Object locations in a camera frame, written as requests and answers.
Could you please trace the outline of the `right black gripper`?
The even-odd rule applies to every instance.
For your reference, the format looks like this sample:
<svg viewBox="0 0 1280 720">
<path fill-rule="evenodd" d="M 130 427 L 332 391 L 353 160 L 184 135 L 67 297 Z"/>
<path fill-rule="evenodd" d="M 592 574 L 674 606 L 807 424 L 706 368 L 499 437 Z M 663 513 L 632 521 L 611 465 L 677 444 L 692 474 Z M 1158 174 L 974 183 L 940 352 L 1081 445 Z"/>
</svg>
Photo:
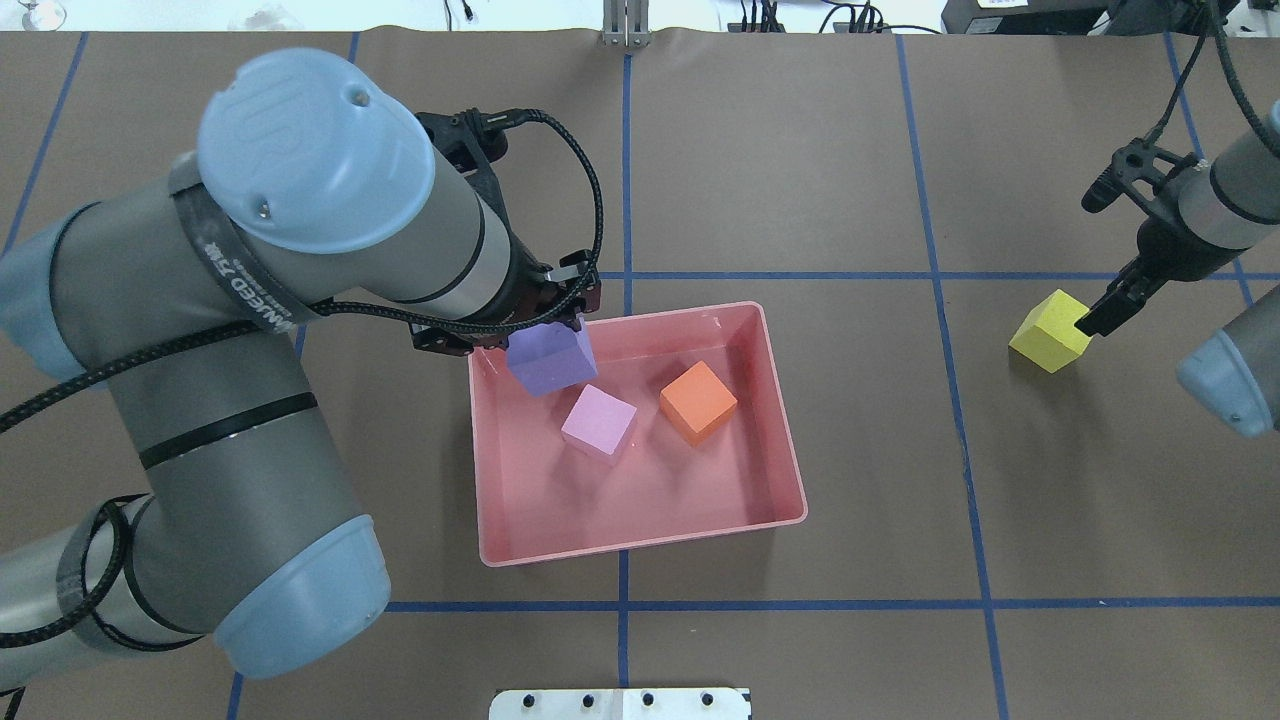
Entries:
<svg viewBox="0 0 1280 720">
<path fill-rule="evenodd" d="M 1201 240 L 1187 228 L 1148 218 L 1135 236 L 1138 263 L 1128 263 L 1074 327 L 1088 337 L 1110 336 L 1139 314 L 1166 282 L 1202 281 L 1242 251 Z"/>
</svg>

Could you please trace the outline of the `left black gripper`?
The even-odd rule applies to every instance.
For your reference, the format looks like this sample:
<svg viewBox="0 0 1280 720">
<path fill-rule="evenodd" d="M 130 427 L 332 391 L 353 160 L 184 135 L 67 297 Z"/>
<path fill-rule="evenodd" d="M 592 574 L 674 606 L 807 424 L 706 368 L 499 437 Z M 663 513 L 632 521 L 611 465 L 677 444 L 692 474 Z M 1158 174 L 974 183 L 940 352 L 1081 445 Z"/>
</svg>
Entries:
<svg viewBox="0 0 1280 720">
<path fill-rule="evenodd" d="M 480 327 L 480 332 L 412 323 L 410 338 L 416 350 L 457 357 L 476 348 L 506 350 L 513 332 L 498 331 L 497 325 L 581 331 L 584 316 L 600 306 L 600 291 L 599 273 L 585 265 L 534 265 L 521 270 L 515 284 L 502 290 L 480 313 L 462 320 Z"/>
</svg>

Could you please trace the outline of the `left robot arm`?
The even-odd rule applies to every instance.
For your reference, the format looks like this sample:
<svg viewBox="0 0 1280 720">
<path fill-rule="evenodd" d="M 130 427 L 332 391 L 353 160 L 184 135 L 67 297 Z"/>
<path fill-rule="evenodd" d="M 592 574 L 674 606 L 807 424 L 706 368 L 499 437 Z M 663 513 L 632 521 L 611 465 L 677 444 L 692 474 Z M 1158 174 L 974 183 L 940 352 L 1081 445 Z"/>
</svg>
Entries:
<svg viewBox="0 0 1280 720">
<path fill-rule="evenodd" d="M 413 113 L 314 47 L 244 63 L 195 150 L 3 259 L 3 333 L 51 389 L 12 430 L 105 387 L 150 488 L 3 556 L 3 693 L 209 637 L 292 673 L 390 598 L 297 354 L 329 316 L 467 356 L 598 305 L 598 176 L 549 113 Z"/>
</svg>

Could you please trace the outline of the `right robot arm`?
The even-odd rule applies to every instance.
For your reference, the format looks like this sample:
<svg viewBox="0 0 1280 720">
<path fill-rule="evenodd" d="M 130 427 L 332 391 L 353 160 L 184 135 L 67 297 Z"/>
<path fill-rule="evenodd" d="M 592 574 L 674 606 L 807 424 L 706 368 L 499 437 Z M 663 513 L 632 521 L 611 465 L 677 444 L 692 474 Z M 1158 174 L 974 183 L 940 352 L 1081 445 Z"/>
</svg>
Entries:
<svg viewBox="0 0 1280 720">
<path fill-rule="evenodd" d="M 1245 133 L 1211 160 L 1135 138 L 1114 152 L 1082 197 L 1088 213 L 1126 197 L 1146 217 L 1135 256 L 1076 322 L 1083 334 L 1114 333 L 1169 283 L 1222 277 L 1242 290 L 1242 311 L 1178 364 L 1176 378 L 1245 438 L 1277 429 L 1277 292 L 1249 291 L 1239 265 L 1242 254 L 1277 236 L 1279 160 L 1266 147 L 1277 129 L 1277 109 L 1270 108 L 1261 136 Z"/>
</svg>

